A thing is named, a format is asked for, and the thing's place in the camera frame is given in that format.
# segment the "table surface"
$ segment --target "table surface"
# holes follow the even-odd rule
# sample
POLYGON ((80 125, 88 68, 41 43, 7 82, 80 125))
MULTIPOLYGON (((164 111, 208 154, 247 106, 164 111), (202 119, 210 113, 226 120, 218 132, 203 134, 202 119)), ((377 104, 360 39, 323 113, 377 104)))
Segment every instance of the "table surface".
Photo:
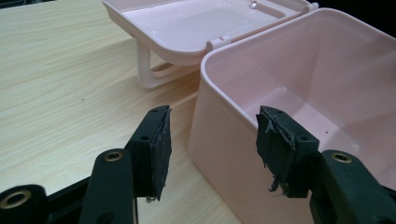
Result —
POLYGON ((170 105, 166 187, 160 202, 139 199, 140 223, 240 223, 187 153, 199 73, 144 89, 134 49, 100 0, 0 10, 0 191, 37 184, 50 195, 91 175, 101 152, 170 105))

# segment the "white plastic stand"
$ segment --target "white plastic stand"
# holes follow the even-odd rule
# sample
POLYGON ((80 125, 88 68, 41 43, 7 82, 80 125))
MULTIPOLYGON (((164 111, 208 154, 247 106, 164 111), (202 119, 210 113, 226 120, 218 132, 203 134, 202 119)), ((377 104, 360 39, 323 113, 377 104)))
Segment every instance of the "white plastic stand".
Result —
POLYGON ((199 69, 199 64, 179 66, 171 64, 162 70, 152 70, 150 65, 150 49, 137 40, 137 72, 138 81, 144 88, 154 88, 165 82, 183 77, 199 69))

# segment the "black clamp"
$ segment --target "black clamp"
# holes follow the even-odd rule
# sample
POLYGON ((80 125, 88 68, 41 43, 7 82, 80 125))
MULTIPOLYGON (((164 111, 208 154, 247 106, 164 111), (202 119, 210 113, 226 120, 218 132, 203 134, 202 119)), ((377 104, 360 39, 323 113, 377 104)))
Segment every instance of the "black clamp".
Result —
POLYGON ((161 199, 172 153, 168 105, 151 109, 124 149, 95 161, 91 177, 47 196, 38 185, 0 194, 0 223, 138 223, 137 197, 161 199))

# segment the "small hole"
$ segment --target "small hole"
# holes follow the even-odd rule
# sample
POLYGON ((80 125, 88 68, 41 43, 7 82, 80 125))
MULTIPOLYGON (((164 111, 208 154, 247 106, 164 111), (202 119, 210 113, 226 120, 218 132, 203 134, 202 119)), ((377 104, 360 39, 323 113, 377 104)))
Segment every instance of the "small hole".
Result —
POLYGON ((340 161, 340 162, 346 162, 346 163, 352 162, 352 159, 350 159, 348 156, 341 154, 341 153, 332 154, 332 158, 337 161, 340 161))
POLYGON ((300 140, 302 140, 302 141, 307 141, 307 140, 308 140, 308 138, 305 137, 305 136, 300 136, 299 138, 300 138, 300 140))
POLYGON ((115 218, 114 213, 104 213, 96 219, 96 224, 112 224, 115 218))

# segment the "pink plastic container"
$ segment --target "pink plastic container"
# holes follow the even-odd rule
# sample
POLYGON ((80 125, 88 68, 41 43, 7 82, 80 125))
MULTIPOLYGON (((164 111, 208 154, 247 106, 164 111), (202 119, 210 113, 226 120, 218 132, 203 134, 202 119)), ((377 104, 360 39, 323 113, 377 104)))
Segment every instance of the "pink plastic container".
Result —
POLYGON ((260 105, 357 156, 396 189, 396 40, 345 13, 318 9, 208 53, 189 153, 245 223, 312 223, 307 199, 268 192, 256 152, 260 105))

